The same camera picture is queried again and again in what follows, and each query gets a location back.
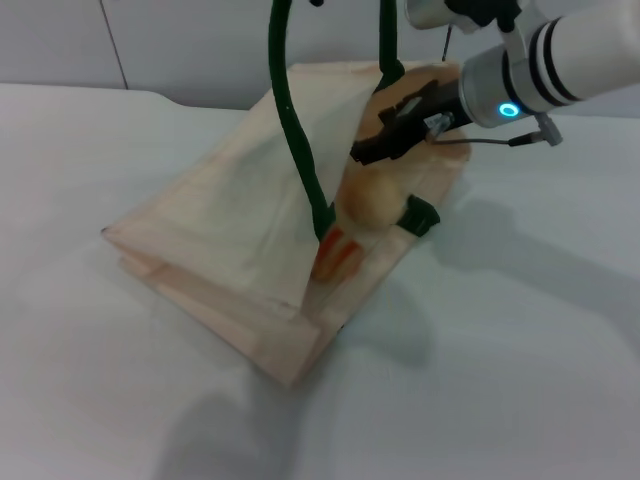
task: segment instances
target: brown paper bag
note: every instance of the brown paper bag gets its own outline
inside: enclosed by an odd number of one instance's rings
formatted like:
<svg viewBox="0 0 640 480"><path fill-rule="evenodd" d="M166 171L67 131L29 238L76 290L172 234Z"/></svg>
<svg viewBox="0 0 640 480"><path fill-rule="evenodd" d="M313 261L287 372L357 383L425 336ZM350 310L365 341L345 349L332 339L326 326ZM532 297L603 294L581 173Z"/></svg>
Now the brown paper bag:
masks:
<svg viewBox="0 0 640 480"><path fill-rule="evenodd" d="M122 264L290 386L304 374L416 238L397 226L359 232L341 213L341 182L365 167L349 159L355 138L375 135L379 111L428 81L455 78L452 65L416 67L371 94L377 65L298 65L292 98L338 223L363 246L357 273L310 279L318 251L311 210L269 92L240 127L156 198L104 231ZM438 205L469 149L423 143L405 157L368 166Z"/></svg>

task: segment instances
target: white tablecloth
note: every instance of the white tablecloth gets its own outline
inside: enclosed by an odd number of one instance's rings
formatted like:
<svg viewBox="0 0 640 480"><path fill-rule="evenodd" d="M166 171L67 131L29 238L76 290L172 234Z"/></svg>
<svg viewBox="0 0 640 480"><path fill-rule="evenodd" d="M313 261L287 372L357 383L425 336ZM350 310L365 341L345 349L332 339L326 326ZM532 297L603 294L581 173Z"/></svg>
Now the white tablecloth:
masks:
<svg viewBox="0 0 640 480"><path fill-rule="evenodd" d="M3 479L638 478L640 120L475 147L443 224L290 393L99 237L242 115L0 86Z"/></svg>

